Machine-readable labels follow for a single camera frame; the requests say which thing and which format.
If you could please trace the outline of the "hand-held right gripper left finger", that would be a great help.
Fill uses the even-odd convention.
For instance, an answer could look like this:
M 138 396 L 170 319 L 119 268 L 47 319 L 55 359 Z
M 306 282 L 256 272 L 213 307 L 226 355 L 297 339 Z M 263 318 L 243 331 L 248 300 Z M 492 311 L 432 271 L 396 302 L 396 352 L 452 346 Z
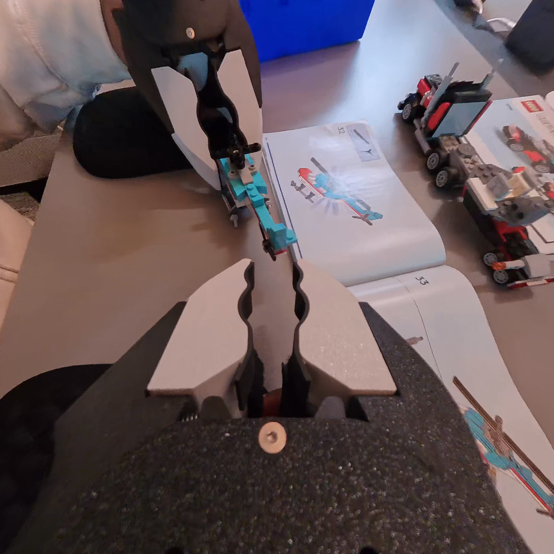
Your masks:
M 223 400 L 234 418 L 262 411 L 264 367 L 254 347 L 254 262 L 242 259 L 186 301 L 147 385 L 150 396 Z

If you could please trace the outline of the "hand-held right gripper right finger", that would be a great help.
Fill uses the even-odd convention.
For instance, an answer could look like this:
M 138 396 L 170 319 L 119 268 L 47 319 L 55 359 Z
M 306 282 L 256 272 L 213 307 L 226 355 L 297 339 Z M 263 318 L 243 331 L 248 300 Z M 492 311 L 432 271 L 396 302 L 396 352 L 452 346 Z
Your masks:
M 356 297 L 306 260 L 293 264 L 293 350 L 282 365 L 280 414 L 343 419 L 357 397 L 388 397 L 397 386 Z

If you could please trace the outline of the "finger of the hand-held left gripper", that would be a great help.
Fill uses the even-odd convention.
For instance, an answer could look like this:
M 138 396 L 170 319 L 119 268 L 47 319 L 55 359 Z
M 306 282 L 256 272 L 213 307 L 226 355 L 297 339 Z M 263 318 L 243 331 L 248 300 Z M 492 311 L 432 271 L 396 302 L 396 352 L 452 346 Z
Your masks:
M 174 142 L 197 174 L 220 191 L 217 164 L 210 155 L 207 135 L 198 121 L 198 99 L 193 83 L 168 66 L 153 68 L 151 72 L 173 128 Z
M 258 103 L 246 61 L 241 50 L 215 53 L 213 66 L 217 69 L 222 92 L 237 113 L 237 127 L 247 144 L 262 143 L 262 111 Z

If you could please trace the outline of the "teal brick helicopter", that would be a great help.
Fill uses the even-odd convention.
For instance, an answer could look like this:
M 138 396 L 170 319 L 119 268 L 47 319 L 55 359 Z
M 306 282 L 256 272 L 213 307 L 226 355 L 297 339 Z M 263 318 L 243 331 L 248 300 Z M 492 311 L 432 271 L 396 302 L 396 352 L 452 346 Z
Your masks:
M 261 150 L 260 143 L 245 147 L 238 143 L 215 152 L 221 197 L 227 207 L 232 224 L 237 227 L 239 214 L 250 206 L 258 220 L 264 251 L 276 260 L 297 242 L 294 231 L 276 223 L 269 211 L 271 201 L 267 184 L 261 176 L 253 155 Z

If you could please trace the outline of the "blue plastic bin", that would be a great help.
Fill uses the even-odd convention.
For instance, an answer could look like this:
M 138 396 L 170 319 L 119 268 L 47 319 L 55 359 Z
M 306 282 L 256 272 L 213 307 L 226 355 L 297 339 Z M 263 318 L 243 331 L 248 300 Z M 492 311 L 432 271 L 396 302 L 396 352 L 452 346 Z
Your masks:
M 239 1 L 260 62 L 358 41 L 374 1 Z

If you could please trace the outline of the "open instruction booklet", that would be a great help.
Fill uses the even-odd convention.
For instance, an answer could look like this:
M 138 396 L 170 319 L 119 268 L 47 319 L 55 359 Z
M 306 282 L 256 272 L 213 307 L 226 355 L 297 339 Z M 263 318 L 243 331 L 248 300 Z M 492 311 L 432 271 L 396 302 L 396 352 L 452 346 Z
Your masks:
M 364 121 L 267 134 L 283 222 L 305 260 L 374 308 L 461 409 L 508 514 L 553 553 L 553 448 L 514 384 L 479 298 Z

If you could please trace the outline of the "person's white shirt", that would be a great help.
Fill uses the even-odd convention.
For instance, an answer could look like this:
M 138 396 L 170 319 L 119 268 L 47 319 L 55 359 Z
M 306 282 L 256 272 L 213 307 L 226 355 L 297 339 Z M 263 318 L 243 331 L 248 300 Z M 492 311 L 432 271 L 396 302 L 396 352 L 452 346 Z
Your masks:
M 1 151 L 50 134 L 101 85 L 130 79 L 121 1 L 1 1 Z

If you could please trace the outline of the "red black brick truck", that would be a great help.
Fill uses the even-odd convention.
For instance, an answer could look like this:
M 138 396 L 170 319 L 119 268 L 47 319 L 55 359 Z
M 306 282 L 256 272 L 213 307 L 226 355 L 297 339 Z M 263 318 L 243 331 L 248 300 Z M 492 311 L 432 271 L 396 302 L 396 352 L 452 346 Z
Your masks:
M 464 191 L 472 178 L 480 181 L 481 177 L 506 176 L 482 162 L 468 137 L 493 103 L 488 85 L 494 71 L 482 81 L 455 81 L 457 67 L 455 63 L 446 76 L 425 75 L 417 90 L 399 102 L 397 109 L 402 120 L 414 126 L 434 186 L 439 190 L 461 190 L 463 204 Z M 553 283 L 553 261 L 548 256 L 528 254 L 507 259 L 495 246 L 491 247 L 482 260 L 497 284 L 518 289 Z

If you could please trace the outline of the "closed instruction booklet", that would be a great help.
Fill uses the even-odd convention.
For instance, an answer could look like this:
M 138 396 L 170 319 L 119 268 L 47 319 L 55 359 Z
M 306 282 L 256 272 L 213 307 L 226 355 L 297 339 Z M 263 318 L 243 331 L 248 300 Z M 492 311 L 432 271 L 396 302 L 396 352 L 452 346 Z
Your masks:
M 495 100 L 469 132 L 482 162 L 503 177 L 472 178 L 464 207 L 507 259 L 553 261 L 553 93 Z

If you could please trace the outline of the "dark grey case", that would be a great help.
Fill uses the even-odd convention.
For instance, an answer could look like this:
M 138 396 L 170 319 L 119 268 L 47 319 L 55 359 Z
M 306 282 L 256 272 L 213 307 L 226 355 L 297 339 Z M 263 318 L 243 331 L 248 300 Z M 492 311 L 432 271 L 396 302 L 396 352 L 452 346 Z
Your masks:
M 553 70 L 553 1 L 531 1 L 504 45 L 533 73 Z

